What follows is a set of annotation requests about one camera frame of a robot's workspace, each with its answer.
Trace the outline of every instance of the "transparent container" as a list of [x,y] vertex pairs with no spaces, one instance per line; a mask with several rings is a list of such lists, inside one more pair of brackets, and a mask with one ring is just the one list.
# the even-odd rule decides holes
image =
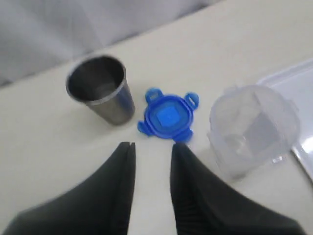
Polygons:
[[210,124],[208,136],[217,164],[231,178],[287,153],[300,134],[292,104],[271,88],[258,85],[220,97],[211,109]]

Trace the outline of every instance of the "table surface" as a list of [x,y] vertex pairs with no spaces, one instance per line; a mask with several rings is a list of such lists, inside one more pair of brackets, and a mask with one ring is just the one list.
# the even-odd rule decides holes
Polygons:
[[[126,66],[136,113],[111,127],[65,90],[67,74],[83,59],[38,74],[0,91],[0,233],[20,211],[54,198],[90,176],[121,141],[137,151],[130,235],[177,234],[169,192],[172,141],[136,129],[144,93],[200,96],[189,142],[214,168],[207,131],[213,102],[233,85],[313,56],[313,1],[222,1],[90,56],[110,54]],[[297,162],[257,170],[232,187],[288,215],[313,233],[313,190]]]

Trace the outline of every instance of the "stainless steel cup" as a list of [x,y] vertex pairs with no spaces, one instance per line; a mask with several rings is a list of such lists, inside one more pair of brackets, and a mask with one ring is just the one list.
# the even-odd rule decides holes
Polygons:
[[113,57],[83,62],[67,78],[66,88],[73,99],[86,104],[113,125],[123,124],[134,115],[125,67]]

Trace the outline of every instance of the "plastic container lid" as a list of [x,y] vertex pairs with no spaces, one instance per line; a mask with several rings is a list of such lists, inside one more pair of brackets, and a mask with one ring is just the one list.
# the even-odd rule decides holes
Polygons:
[[300,134],[293,106],[265,86],[228,92],[213,105],[208,134],[217,164],[231,178],[291,150]]
[[148,106],[144,121],[138,122],[137,128],[147,136],[187,142],[193,135],[190,125],[193,122],[193,111],[198,108],[199,97],[187,93],[183,98],[152,88],[146,92]]

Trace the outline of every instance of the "blue lid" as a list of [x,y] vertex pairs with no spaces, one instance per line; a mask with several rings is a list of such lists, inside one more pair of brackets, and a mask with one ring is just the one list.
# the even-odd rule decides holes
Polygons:
[[197,94],[187,93],[181,98],[174,94],[163,95],[160,89],[152,88],[146,92],[146,101],[145,119],[137,126],[140,132],[179,142],[190,140],[193,111],[199,105]]

